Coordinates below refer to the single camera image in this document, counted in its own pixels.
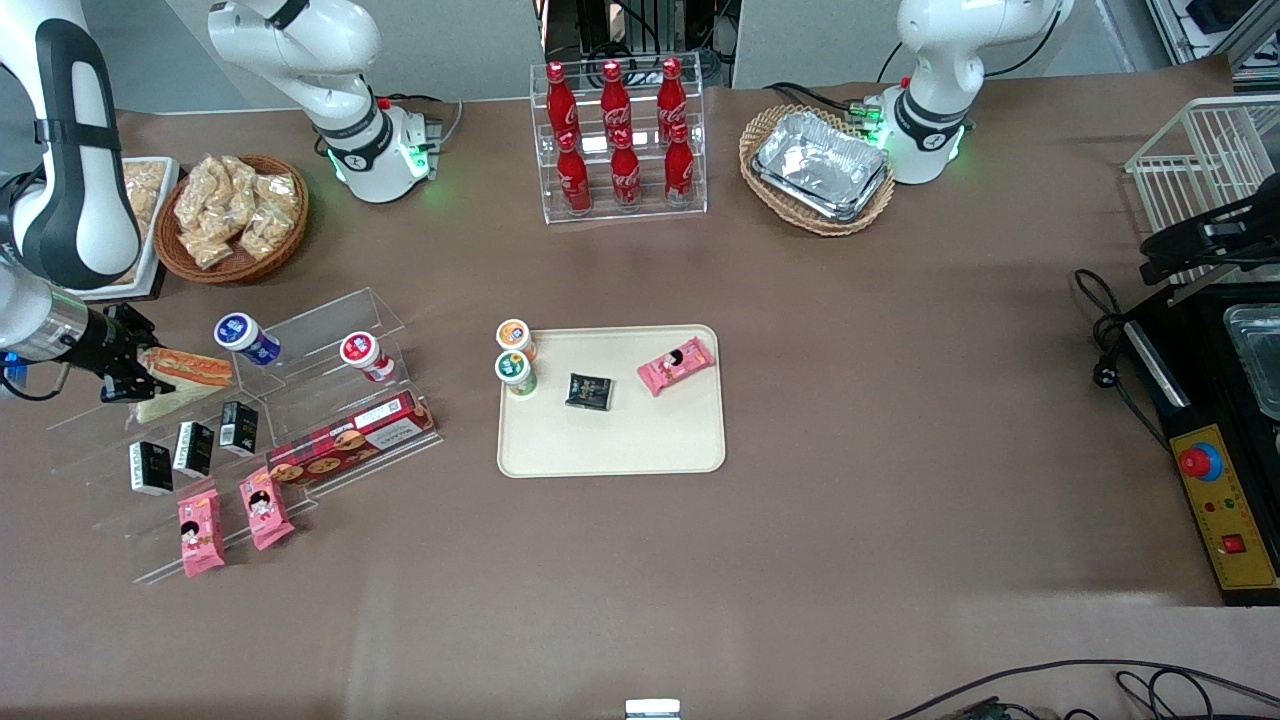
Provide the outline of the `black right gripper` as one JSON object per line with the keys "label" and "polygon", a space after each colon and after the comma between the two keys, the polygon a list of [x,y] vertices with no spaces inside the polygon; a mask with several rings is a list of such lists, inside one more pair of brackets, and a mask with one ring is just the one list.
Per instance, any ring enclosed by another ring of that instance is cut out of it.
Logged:
{"label": "black right gripper", "polygon": [[84,328],[84,369],[102,380],[102,404],[142,402],[169,392],[169,383],[143,374],[140,352],[163,347],[155,324],[131,304],[91,307]]}

